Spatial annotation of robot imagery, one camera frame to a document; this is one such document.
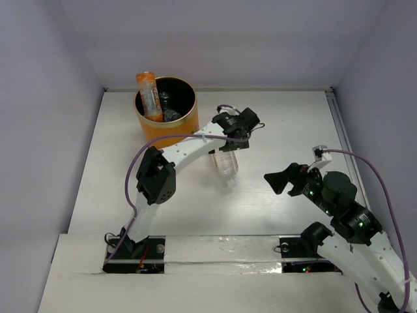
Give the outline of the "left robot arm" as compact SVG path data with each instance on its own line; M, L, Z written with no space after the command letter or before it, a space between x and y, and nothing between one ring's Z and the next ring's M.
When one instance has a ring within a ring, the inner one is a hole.
M236 115L222 112L193 134L159 136L146 143L132 160L124 183L132 217L105 262L122 251L131 258L140 256L159 206L176 191L177 174L211 151L247 149L259 124L257 114L250 108Z

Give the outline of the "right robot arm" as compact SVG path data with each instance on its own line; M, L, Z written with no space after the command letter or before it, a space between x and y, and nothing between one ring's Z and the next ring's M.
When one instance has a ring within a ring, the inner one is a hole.
M330 226L314 222L300 234L300 248L320 256L351 278L379 312L415 312L416 277L393 250L375 215L356 200L357 188L347 175L292 163L264 176L276 194L288 184L291 197L305 196L331 218Z

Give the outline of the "orange label plastic bottle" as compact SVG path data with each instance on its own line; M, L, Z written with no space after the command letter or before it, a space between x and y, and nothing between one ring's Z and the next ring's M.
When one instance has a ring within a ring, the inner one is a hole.
M142 72L136 75L144 116L151 121L162 122L163 112L160 105L156 77L153 72Z

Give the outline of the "square clear plastic bottle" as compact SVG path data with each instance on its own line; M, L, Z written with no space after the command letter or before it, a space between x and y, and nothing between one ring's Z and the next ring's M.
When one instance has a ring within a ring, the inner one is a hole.
M238 162L234 151L215 151L211 154L214 169L220 183L226 188L237 184Z

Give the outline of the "black label pepsi bottle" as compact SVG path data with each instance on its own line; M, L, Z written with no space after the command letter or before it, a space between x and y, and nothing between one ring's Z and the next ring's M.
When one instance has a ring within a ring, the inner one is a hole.
M176 121L180 119L181 117L182 115L179 112L172 110L172 109L166 109L163 112L164 122L166 123Z

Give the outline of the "slim clear plastic bottle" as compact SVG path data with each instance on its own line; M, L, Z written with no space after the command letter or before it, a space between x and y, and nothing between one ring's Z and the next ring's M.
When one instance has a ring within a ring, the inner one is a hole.
M171 95L166 91L158 92L160 105L163 111L171 108Z

